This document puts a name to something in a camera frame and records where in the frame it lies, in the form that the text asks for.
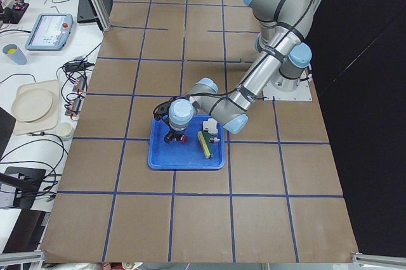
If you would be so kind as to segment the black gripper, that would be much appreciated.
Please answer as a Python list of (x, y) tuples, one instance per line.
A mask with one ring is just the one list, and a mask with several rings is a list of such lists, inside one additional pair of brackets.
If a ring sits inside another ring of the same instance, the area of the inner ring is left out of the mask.
[(190, 101), (185, 98), (171, 98), (155, 107), (153, 110), (155, 120), (162, 120), (169, 127), (164, 136), (164, 142), (175, 140), (184, 143), (183, 131), (190, 122)]

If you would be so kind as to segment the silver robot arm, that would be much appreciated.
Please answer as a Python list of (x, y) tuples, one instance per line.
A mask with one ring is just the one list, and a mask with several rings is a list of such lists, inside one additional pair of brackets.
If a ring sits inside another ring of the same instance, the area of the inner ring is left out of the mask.
[(311, 29), (313, 0), (244, 0), (244, 3), (263, 28), (271, 29), (259, 46), (258, 58), (230, 92), (220, 94), (216, 83), (204, 77), (183, 96), (157, 105), (153, 111), (155, 120), (163, 121), (169, 128), (165, 143), (181, 140), (192, 118), (201, 111), (230, 133), (239, 133), (247, 124), (248, 109)]

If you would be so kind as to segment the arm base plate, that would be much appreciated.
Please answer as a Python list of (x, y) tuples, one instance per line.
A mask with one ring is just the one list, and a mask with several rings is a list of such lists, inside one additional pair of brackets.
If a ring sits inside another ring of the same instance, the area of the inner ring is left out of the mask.
[(300, 78), (293, 80), (276, 72), (263, 88), (263, 97), (267, 101), (312, 101), (306, 72), (302, 72)]

